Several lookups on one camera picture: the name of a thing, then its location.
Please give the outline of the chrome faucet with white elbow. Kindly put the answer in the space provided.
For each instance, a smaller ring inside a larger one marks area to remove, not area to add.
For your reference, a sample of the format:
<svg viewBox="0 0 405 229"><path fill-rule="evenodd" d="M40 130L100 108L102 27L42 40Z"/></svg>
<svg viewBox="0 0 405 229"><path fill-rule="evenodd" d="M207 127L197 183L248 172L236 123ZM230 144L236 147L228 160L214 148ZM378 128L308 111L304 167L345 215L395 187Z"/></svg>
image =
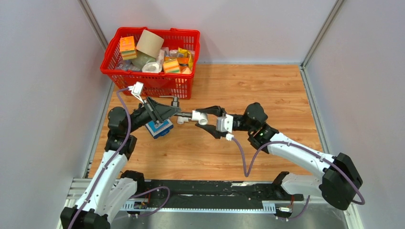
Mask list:
<svg viewBox="0 0 405 229"><path fill-rule="evenodd" d="M189 121L190 121L189 117L182 117L182 116L177 117L177 124L182 125L182 124L187 123Z"/></svg>

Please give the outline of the dark grey metal faucet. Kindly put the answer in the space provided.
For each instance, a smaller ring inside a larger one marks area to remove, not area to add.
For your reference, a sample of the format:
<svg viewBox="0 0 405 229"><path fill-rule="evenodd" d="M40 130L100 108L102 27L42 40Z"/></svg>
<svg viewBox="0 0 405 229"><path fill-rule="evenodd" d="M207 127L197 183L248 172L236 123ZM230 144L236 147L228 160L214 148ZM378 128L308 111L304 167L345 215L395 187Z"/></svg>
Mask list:
<svg viewBox="0 0 405 229"><path fill-rule="evenodd" d="M178 117L183 117L183 118L192 118L192 112L183 112L180 108L180 99L177 96L173 95L161 95L161 98L172 98L171 106L175 107L178 112L175 114L175 116Z"/></svg>

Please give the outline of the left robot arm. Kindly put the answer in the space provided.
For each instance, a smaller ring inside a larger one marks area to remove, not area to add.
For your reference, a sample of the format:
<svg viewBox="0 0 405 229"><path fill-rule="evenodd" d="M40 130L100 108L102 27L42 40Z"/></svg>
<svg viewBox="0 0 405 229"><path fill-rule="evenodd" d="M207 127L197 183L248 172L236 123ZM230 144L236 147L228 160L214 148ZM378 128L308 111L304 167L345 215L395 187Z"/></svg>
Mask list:
<svg viewBox="0 0 405 229"><path fill-rule="evenodd" d="M62 228L109 229L128 199L143 196L146 185L142 173L127 170L116 181L137 142L131 133L149 122L161 124L180 111L176 105L161 104L151 97L147 97L132 113L125 104L111 109L107 114L109 132L102 161L75 205L62 210Z"/></svg>

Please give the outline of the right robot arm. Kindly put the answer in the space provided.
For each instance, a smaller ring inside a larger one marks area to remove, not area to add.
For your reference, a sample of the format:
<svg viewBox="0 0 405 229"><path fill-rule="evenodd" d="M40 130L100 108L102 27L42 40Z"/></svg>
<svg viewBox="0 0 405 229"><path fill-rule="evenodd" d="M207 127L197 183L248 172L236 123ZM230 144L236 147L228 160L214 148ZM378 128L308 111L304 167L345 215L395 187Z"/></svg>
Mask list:
<svg viewBox="0 0 405 229"><path fill-rule="evenodd" d="M322 197L339 210L347 210L350 204L366 203L360 192L363 180L349 155L323 153L294 141L266 122L268 116L260 103L249 104L243 114L229 114L217 105L198 108L196 111L217 117L216 125L204 122L197 126L216 139L225 138L237 144L245 177L250 175L260 152L282 157L311 173L296 175L281 172L272 187L277 199L283 200L295 194ZM256 149L250 165L246 164L243 148L234 136L235 131L246 131L250 145Z"/></svg>

